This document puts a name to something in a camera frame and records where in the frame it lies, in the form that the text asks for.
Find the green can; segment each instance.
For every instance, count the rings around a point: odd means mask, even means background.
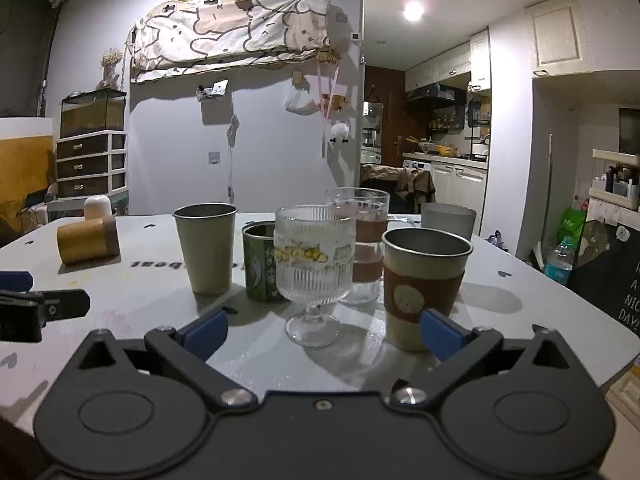
[[[273,257],[275,222],[250,222],[242,228],[244,286],[250,300],[260,303],[283,301],[276,286]]]

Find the white cabinet door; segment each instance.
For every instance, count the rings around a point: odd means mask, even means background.
[[[432,67],[427,61],[404,73],[404,91],[409,92],[433,83]]]
[[[436,56],[434,62],[434,82],[443,81],[455,75],[471,71],[471,47],[462,44]]]
[[[450,204],[449,183],[453,175],[453,166],[447,164],[431,163],[431,178],[436,189],[436,202]]]
[[[535,77],[589,71],[580,0],[548,0],[527,15]]]
[[[449,203],[468,207],[476,212],[476,224],[474,225],[474,234],[476,235],[480,234],[485,188],[485,171],[457,166],[454,168],[447,189]]]
[[[471,38],[471,83],[472,92],[491,88],[491,51],[489,31],[483,30]]]

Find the plastic water bottle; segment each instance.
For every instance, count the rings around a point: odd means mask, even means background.
[[[575,247],[569,236],[565,236],[546,259],[545,275],[561,285],[566,285],[574,268]]]

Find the black chalkboard sign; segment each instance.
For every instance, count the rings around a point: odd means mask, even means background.
[[[640,232],[618,224],[589,236],[606,250],[574,269],[569,288],[640,335]]]

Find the metal cup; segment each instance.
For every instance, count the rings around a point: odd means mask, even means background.
[[[222,294],[231,287],[236,207],[195,204],[174,212],[182,256],[196,294]]]
[[[424,351],[420,314],[450,314],[473,251],[463,237],[433,229],[392,229],[385,243],[386,339],[410,352]]]
[[[275,222],[249,222],[242,228],[244,286],[250,300],[260,303],[283,301],[276,286],[273,257]]]
[[[471,240],[476,212],[468,207],[427,202],[422,204],[420,227],[452,233]]]

